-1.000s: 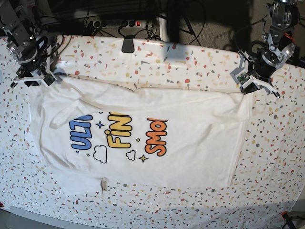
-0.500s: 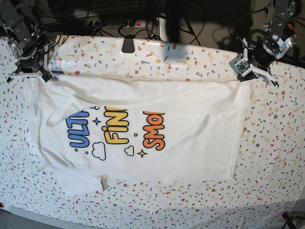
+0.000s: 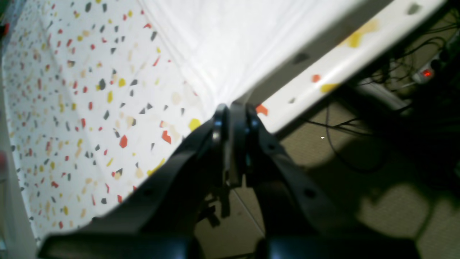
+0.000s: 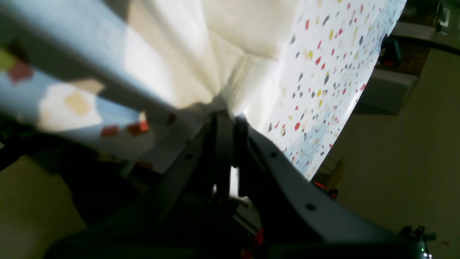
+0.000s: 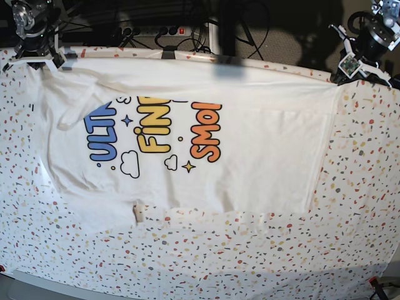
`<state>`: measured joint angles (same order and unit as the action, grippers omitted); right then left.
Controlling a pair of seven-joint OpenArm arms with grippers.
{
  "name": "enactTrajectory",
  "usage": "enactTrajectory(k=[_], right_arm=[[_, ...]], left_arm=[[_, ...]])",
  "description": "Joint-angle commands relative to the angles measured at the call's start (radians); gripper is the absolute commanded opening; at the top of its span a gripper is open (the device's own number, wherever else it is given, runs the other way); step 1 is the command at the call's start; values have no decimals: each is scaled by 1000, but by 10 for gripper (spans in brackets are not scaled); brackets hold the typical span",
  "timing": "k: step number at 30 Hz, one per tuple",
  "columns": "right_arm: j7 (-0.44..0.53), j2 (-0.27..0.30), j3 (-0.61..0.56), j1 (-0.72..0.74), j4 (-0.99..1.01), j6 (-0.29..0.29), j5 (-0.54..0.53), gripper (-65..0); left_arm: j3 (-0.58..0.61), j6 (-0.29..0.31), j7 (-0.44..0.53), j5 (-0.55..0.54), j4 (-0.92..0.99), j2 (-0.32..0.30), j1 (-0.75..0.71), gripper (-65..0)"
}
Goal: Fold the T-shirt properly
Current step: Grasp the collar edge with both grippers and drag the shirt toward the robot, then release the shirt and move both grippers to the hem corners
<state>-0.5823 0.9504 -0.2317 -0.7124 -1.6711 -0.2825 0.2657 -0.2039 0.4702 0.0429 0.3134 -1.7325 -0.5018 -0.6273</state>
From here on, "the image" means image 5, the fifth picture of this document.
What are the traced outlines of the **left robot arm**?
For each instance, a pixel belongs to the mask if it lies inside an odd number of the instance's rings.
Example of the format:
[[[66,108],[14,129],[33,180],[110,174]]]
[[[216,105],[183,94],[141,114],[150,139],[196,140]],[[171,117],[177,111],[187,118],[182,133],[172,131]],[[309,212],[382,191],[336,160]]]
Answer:
[[[330,81],[338,86],[357,80],[385,84],[399,89],[399,75],[392,76],[379,67],[388,51],[399,46],[399,1],[372,1],[371,12],[358,11],[347,20],[348,36],[342,25],[330,24],[344,44],[337,71]]]

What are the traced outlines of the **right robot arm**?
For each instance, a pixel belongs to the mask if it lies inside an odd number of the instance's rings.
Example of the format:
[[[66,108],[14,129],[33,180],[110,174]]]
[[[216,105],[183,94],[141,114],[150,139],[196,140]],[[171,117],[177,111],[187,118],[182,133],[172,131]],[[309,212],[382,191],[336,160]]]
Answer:
[[[2,72],[12,67],[28,64],[37,70],[47,67],[56,72],[66,62],[59,47],[60,25],[71,22],[61,19],[61,10],[53,1],[11,1],[12,16],[19,42],[11,56],[1,67]]]

